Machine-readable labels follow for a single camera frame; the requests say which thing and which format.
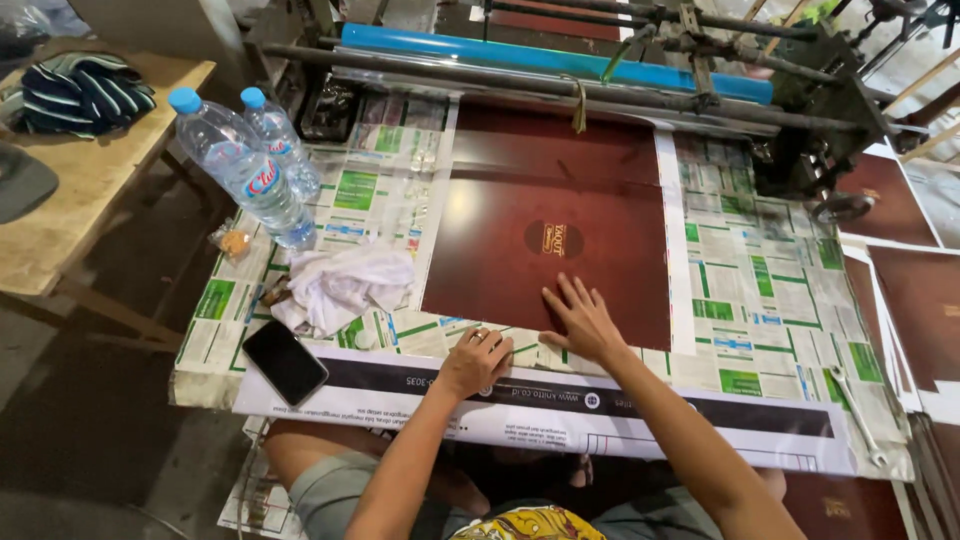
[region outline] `person's left hand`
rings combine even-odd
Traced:
[[[449,391],[457,401],[493,384],[513,359],[514,340],[498,331],[469,329],[444,360],[433,386]]]

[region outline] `smartphone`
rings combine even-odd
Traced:
[[[247,338],[243,350],[291,407],[300,406],[330,376],[297,335],[278,321],[270,321]]]

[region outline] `yellow patterned shirt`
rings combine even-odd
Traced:
[[[573,512],[559,506],[514,508],[487,521],[477,520],[450,540],[607,540]]]

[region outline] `white cloth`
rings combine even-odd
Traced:
[[[363,315],[372,303],[393,311],[414,281],[414,260],[406,251],[378,245],[332,254],[303,252],[290,260],[293,297],[270,312],[290,330],[304,322],[314,337],[332,335]]]

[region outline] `plastic bottle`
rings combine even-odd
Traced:
[[[226,107],[203,101],[191,88],[167,98],[177,115],[183,150],[237,205],[259,219],[277,244],[311,249],[317,239],[313,215],[287,185],[285,171],[261,149],[256,133]]]
[[[287,173],[297,197],[301,201],[315,197],[320,192],[320,173],[300,146],[300,137],[287,114],[277,104],[267,101],[259,88],[245,89],[240,99],[247,106],[244,119]]]

